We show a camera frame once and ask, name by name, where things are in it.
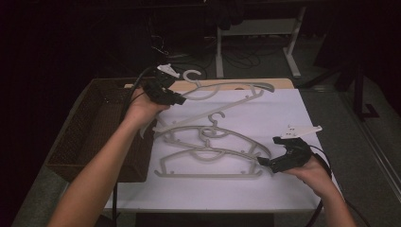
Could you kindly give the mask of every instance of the white paper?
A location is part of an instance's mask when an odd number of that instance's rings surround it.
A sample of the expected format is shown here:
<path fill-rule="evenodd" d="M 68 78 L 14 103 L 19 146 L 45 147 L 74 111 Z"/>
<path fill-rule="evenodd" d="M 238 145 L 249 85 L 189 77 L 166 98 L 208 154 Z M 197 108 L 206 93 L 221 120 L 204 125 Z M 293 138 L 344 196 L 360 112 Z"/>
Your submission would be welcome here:
<path fill-rule="evenodd" d="M 250 91 L 220 91 L 203 101 L 186 100 L 170 110 L 161 113 L 167 124 L 181 121 L 194 114 L 210 111 L 229 102 L 238 101 L 249 95 Z M 282 145 L 275 145 L 273 136 L 279 136 L 288 125 L 312 126 L 305 105 L 298 90 L 282 89 L 274 93 L 265 91 L 261 97 L 224 111 L 225 118 L 216 115 L 218 126 L 246 135 L 271 151 L 271 158 L 283 155 Z M 210 126 L 204 118 L 191 125 Z M 182 135 L 183 140 L 199 142 L 195 133 Z M 321 147 L 316 133 L 302 137 L 309 145 Z M 213 147 L 236 149 L 242 142 L 232 140 L 220 143 L 212 141 Z M 154 173 L 161 170 L 160 159 L 185 148 L 171 146 L 162 137 L 154 141 L 145 183 L 120 183 L 118 185 L 117 207 L 130 211 L 152 212 L 287 212 L 313 210 L 319 198 L 302 181 L 285 173 L 272 174 L 263 166 L 262 175 L 244 179 L 188 179 L 162 178 Z M 190 165 L 190 157 L 176 159 L 171 167 L 175 172 L 185 171 L 186 166 L 203 173 L 235 172 L 247 170 L 248 163 L 232 157 L 218 160 L 216 165 Z M 106 208 L 112 207 L 112 197 Z"/>

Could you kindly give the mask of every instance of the hand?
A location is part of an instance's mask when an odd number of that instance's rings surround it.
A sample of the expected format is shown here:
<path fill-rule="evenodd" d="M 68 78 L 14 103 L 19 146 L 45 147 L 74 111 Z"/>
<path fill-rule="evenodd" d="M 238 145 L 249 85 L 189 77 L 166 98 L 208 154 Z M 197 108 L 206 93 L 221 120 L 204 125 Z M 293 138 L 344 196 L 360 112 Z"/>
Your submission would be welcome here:
<path fill-rule="evenodd" d="M 169 106 L 158 105 L 150 101 L 142 88 L 137 88 L 133 92 L 131 100 L 133 100 L 133 102 L 127 110 L 124 122 L 135 122 L 140 126 L 147 125 L 157 113 L 170 108 Z"/>
<path fill-rule="evenodd" d="M 337 191 L 331 178 L 327 175 L 326 170 L 322 167 L 315 157 L 311 157 L 309 161 L 302 167 L 294 167 L 284 171 L 287 174 L 296 176 L 309 187 L 313 189 L 319 197 L 330 195 L 333 190 Z"/>

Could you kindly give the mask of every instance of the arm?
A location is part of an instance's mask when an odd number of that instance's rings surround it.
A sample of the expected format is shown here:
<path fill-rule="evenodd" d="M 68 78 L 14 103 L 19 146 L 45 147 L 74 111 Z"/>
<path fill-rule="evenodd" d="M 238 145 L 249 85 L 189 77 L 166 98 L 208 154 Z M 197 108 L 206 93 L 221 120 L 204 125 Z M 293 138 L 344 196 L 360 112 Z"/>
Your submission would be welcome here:
<path fill-rule="evenodd" d="M 341 193 L 315 157 L 311 157 L 304 166 L 289 169 L 285 173 L 295 175 L 322 198 L 327 226 L 356 226 Z"/>
<path fill-rule="evenodd" d="M 118 129 L 79 173 L 56 207 L 48 226 L 94 226 L 110 197 L 120 168 L 137 131 L 167 106 L 151 102 L 142 89 Z"/>

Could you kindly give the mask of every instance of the person's right hand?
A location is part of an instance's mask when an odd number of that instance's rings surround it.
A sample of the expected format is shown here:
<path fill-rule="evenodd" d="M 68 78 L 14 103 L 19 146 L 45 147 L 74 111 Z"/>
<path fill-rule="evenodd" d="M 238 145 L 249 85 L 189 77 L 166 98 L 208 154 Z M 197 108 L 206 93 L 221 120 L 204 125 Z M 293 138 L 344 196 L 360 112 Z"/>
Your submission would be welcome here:
<path fill-rule="evenodd" d="M 284 172 L 306 183 L 319 197 L 330 195 L 333 190 L 337 190 L 326 170 L 313 156 L 304 166 L 294 167 Z"/>

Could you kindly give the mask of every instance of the wicker basket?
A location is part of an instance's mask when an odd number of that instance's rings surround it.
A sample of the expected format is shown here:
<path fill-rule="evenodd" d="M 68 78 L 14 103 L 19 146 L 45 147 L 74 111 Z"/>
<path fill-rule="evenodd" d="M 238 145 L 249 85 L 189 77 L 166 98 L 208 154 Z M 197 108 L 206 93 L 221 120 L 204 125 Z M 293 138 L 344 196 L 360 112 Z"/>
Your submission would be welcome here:
<path fill-rule="evenodd" d="M 124 84 L 133 79 L 94 79 L 81 94 L 61 131 L 59 140 L 46 166 L 72 182 L 80 171 L 104 146 L 117 129 L 125 97 L 129 89 Z M 139 134 L 132 141 L 121 168 L 121 183 L 144 182 L 153 146 L 153 126 L 148 127 L 144 139 Z"/>

